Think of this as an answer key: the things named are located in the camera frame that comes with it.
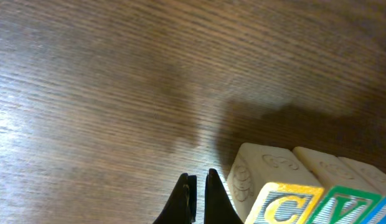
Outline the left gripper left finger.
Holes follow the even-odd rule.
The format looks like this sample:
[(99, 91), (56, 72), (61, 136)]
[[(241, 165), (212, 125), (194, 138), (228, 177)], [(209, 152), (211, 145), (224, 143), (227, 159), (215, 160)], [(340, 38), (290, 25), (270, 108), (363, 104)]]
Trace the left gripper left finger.
[(153, 224), (191, 224), (197, 213), (197, 176), (182, 173)]

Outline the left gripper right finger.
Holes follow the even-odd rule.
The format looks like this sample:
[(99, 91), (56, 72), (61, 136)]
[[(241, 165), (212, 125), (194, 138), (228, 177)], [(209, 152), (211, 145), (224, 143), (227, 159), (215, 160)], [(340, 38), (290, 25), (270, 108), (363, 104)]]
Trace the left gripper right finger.
[(209, 169), (206, 177), (204, 224), (243, 224), (215, 169)]

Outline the yellow C block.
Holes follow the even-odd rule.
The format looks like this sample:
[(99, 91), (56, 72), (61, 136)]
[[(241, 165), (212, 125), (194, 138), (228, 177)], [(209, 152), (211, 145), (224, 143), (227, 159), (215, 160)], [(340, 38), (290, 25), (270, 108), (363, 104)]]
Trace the yellow C block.
[(247, 142), (227, 184), (243, 223), (304, 223), (324, 193), (289, 149)]

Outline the green V block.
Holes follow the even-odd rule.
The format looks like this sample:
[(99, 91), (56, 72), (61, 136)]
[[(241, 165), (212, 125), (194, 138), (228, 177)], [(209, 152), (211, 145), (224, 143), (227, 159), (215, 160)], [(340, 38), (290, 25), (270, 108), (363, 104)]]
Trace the green V block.
[(305, 147), (293, 153), (324, 187), (307, 223), (360, 223), (381, 201), (381, 194), (336, 156)]

